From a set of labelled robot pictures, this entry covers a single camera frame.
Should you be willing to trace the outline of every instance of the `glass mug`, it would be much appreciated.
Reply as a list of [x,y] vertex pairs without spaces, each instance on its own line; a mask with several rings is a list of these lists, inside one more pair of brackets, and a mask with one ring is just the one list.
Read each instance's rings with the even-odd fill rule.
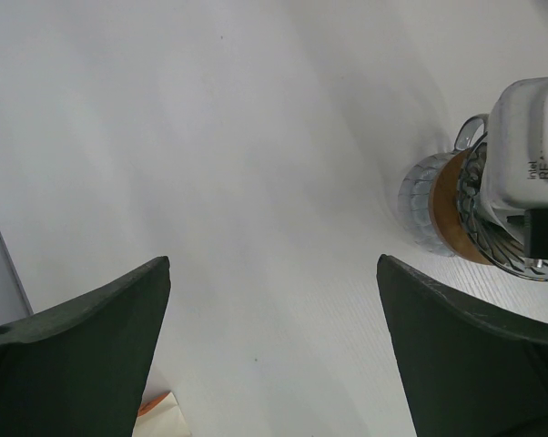
[[440,239],[431,223],[429,204],[432,183],[455,155],[470,148],[486,132],[487,121],[486,115],[469,118],[454,141],[453,151],[437,153],[423,159],[411,168],[401,182],[398,194],[401,224],[418,245],[431,253],[443,257],[455,255]]

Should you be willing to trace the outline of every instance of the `glass handle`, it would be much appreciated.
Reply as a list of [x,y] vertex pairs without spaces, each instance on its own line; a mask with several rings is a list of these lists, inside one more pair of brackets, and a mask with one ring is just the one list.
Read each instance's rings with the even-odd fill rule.
[[475,143],[477,132],[482,127],[481,137],[488,130],[489,116],[488,114],[479,114],[478,116],[470,117],[462,125],[456,141],[454,141],[454,153],[462,152],[467,148],[470,148]]

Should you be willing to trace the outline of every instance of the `white tabletop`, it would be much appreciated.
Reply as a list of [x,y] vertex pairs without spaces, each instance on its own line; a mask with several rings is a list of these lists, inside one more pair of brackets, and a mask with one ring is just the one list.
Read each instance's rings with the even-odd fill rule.
[[548,285],[424,254],[390,205],[535,76],[524,0],[0,0],[0,227],[35,310],[169,255],[148,393],[194,435],[412,436],[379,255],[541,320]]

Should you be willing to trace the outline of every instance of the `white table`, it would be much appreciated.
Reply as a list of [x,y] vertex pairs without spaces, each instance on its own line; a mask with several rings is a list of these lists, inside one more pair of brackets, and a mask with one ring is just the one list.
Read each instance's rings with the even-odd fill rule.
[[148,393],[195,435],[412,436],[382,252],[548,320],[548,285],[408,244],[390,204],[511,82],[520,0],[0,0],[0,226],[35,310],[167,254]]

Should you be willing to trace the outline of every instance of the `table surface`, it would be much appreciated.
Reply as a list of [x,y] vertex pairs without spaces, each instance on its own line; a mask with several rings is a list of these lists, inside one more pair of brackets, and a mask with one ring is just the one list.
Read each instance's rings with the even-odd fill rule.
[[0,1],[0,227],[35,310],[169,255],[147,394],[194,435],[414,435],[381,253],[548,321],[548,284],[409,243],[411,165],[548,76],[542,2]]

